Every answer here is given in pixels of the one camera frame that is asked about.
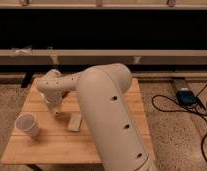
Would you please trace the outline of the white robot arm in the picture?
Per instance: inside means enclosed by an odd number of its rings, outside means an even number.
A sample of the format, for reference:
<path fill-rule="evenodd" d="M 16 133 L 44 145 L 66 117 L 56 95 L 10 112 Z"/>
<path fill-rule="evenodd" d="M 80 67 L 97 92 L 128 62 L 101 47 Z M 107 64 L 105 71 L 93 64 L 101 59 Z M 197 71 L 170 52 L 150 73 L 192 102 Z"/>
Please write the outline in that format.
<path fill-rule="evenodd" d="M 63 76 L 52 69 L 37 82 L 49 111 L 60 113 L 62 94 L 77 101 L 105 171 L 158 171 L 126 100 L 132 74 L 121 63 L 97 65 Z"/>

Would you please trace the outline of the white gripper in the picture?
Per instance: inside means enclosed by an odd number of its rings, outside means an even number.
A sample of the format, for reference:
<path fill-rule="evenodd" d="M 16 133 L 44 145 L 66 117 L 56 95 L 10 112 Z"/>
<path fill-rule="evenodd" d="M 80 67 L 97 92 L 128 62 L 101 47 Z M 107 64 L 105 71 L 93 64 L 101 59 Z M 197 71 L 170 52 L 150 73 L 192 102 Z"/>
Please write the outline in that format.
<path fill-rule="evenodd" d="M 48 94 L 45 96 L 45 103 L 51 112 L 59 112 L 62 103 L 62 96 L 60 93 Z"/>

